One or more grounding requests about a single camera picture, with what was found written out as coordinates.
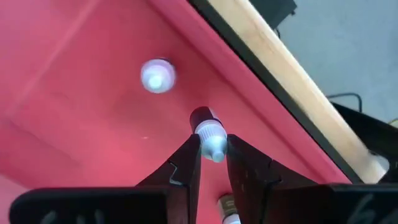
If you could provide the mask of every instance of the gray floor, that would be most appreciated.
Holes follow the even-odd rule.
[[[398,1],[295,0],[281,39],[326,95],[355,92],[364,113],[398,117]],[[338,103],[358,107],[354,98]]]

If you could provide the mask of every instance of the red surface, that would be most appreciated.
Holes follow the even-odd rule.
[[[134,185],[186,140],[203,105],[297,172],[348,181],[185,1],[8,0],[0,15],[0,174],[17,183],[0,181],[0,194]],[[157,57],[178,73],[161,95],[139,79]],[[199,223],[221,223],[225,165],[203,160]]]

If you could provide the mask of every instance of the black cable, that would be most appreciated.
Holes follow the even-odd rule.
[[[280,32],[279,32],[279,29],[278,29],[278,28],[275,28],[275,29],[274,29],[274,31],[275,31],[276,35],[278,36],[278,38],[280,38]]]
[[[362,98],[357,93],[339,93],[334,95],[326,96],[329,100],[333,98],[339,98],[344,96],[355,96],[358,99],[358,111],[362,113]]]

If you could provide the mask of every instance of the small bottle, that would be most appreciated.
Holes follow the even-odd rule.
[[[223,224],[241,224],[238,211],[235,207],[234,197],[227,194],[218,199]]]
[[[190,116],[192,131],[199,134],[201,154],[214,162],[224,160],[227,150],[227,135],[221,121],[214,112],[202,106]]]
[[[151,93],[165,93],[174,86],[174,66],[164,59],[149,60],[141,68],[141,82]]]

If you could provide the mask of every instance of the wooden board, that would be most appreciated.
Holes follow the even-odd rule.
[[[208,0],[365,183],[386,173],[248,0]]]

